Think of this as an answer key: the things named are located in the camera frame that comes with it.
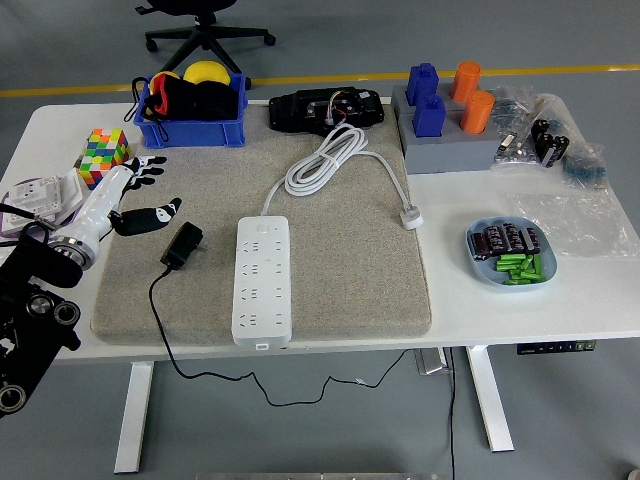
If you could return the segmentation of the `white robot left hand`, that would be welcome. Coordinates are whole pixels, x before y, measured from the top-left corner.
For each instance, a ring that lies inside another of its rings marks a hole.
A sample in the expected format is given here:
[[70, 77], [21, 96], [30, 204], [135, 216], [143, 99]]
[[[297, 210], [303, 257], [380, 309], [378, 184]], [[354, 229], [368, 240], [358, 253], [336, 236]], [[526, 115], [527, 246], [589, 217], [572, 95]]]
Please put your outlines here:
[[117, 213], [124, 194], [155, 182], [164, 156], [138, 156], [112, 167], [85, 201], [74, 221], [61, 228], [60, 242], [72, 245], [85, 256], [96, 257], [100, 239], [113, 228], [119, 235], [134, 236], [164, 228], [176, 215], [181, 200], [174, 198], [159, 207]]

